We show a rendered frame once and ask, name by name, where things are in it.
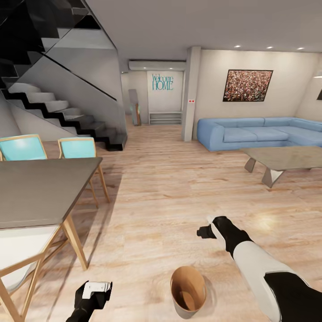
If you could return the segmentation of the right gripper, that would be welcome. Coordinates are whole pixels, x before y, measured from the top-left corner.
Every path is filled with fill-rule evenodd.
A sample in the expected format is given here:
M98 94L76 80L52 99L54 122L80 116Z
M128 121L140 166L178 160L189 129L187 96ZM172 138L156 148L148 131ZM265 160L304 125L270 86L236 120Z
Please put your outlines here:
M216 237L210 232L210 226L200 227L200 229L197 230L197 236L202 237L202 239L205 239L205 238L216 239Z

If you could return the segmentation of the trash can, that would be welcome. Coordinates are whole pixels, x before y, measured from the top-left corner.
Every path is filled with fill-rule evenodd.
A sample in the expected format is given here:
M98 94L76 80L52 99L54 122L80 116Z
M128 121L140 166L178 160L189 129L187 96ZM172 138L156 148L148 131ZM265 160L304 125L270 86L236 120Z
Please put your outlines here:
M204 305L206 284L201 274L192 267L180 266L171 276L171 295L178 315L191 318Z

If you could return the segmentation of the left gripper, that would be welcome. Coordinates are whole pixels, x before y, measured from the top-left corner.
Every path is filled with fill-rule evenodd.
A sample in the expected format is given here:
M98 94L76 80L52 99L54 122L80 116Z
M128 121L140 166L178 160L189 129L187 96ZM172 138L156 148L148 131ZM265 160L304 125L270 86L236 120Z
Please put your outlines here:
M82 299L85 283L82 286L80 286L75 293L74 311L78 309L83 309L88 315L89 322L94 309L103 309L105 306L105 302L110 300L113 282L111 282L110 289L108 291L94 292L90 299Z

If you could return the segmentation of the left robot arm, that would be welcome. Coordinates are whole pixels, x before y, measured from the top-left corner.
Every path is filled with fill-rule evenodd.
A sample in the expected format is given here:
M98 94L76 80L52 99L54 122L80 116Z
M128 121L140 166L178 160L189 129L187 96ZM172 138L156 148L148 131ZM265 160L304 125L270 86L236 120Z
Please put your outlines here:
M89 322L94 309L103 309L110 300L113 282L85 282L75 293L74 311L66 322Z

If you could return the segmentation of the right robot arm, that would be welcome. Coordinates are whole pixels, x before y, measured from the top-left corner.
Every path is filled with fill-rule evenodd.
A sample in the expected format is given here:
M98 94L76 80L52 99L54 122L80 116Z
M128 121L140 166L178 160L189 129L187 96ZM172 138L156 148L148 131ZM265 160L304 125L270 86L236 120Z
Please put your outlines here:
M227 216L207 215L197 236L217 238L230 252L271 322L322 322L322 293L291 267L258 246Z

